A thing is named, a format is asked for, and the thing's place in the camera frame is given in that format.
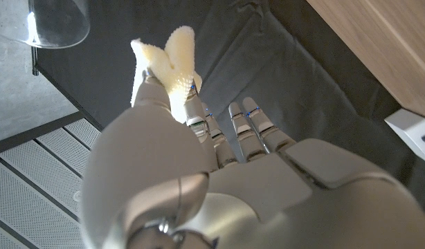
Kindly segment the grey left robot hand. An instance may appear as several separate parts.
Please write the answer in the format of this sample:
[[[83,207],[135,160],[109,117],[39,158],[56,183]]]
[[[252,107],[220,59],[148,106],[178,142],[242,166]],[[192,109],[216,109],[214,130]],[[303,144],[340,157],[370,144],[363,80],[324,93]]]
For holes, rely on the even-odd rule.
[[[188,124],[149,70],[99,135],[82,184],[87,248],[425,248],[425,212],[388,172],[296,142],[252,98],[229,107],[244,162],[189,83]]]

